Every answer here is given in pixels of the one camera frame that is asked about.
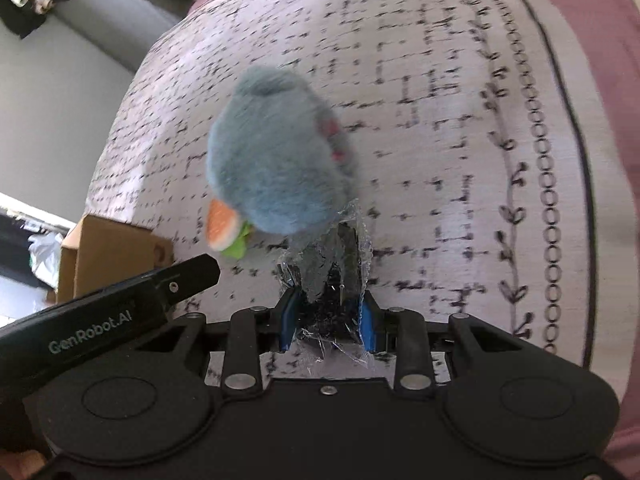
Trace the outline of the brown cardboard box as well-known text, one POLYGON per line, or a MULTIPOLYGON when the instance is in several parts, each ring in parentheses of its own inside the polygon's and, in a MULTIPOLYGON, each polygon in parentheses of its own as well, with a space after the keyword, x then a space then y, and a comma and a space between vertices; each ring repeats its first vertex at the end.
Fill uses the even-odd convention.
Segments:
POLYGON ((171 240, 141 226, 85 214, 62 241, 56 302, 64 304, 173 262, 171 240))

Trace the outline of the clear bag with black items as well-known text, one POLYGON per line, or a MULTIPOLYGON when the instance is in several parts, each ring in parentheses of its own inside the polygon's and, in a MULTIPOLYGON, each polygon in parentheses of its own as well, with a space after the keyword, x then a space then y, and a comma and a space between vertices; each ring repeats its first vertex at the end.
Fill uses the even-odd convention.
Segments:
POLYGON ((283 290, 302 291, 294 341, 311 364, 349 360, 369 365, 360 321, 372 258, 372 240, 358 200, 326 226, 291 237, 277 276, 283 290))

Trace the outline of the hamburger plush toy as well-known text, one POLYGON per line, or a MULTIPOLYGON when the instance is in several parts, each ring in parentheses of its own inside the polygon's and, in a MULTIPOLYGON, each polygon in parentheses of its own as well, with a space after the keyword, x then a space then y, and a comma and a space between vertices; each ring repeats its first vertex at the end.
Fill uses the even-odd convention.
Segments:
POLYGON ((242 259, 247 250, 247 237, 253 226, 243 220, 222 200, 214 198, 208 207, 206 240, 213 252, 235 260, 242 259))

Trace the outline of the blue fluffy plush toy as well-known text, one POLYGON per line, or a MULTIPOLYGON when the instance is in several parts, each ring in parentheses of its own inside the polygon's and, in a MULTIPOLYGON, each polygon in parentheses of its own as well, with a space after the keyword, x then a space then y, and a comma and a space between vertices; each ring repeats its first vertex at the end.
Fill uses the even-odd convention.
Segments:
POLYGON ((253 65, 209 130, 218 200, 264 233, 330 224, 356 196, 356 155, 329 104, 299 74, 253 65))

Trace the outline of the grey white plastic bag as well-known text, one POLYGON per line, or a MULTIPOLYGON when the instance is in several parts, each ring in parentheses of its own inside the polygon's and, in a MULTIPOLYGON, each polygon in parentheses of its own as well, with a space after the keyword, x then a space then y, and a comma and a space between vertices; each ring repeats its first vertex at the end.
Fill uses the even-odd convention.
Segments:
POLYGON ((62 243, 61 233, 32 234, 29 238, 29 264, 32 274, 52 289, 58 288, 62 243))

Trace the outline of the white patterned bed cover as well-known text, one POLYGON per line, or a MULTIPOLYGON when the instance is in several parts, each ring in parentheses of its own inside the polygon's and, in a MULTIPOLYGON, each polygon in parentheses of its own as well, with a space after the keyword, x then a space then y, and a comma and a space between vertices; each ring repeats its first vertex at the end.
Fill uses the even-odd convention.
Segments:
POLYGON ((382 306, 468 312, 622 382, 634 201, 551 0, 210 0, 143 61, 88 211, 202 252, 206 136, 256 63, 301 74, 341 119, 382 306))

